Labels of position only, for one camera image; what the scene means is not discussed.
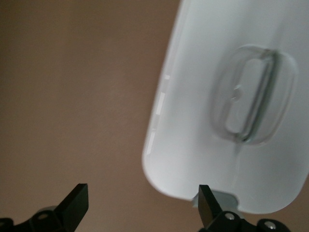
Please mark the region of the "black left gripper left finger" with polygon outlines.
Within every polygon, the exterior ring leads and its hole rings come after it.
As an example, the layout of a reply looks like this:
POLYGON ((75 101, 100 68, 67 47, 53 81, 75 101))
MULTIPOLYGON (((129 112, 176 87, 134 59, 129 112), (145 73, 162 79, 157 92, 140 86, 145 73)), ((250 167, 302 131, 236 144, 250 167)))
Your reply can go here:
POLYGON ((88 184, 78 184, 55 209, 36 213, 30 227, 34 232, 73 232, 88 208, 88 184))

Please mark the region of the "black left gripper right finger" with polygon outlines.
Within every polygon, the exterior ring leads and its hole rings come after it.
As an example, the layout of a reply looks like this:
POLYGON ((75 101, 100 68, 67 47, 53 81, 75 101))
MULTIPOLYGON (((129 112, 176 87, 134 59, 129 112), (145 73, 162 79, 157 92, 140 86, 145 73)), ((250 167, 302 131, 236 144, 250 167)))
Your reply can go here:
POLYGON ((212 191, 208 185, 198 187, 198 212, 205 232, 239 232, 241 218, 236 213, 238 200, 234 195, 212 191))

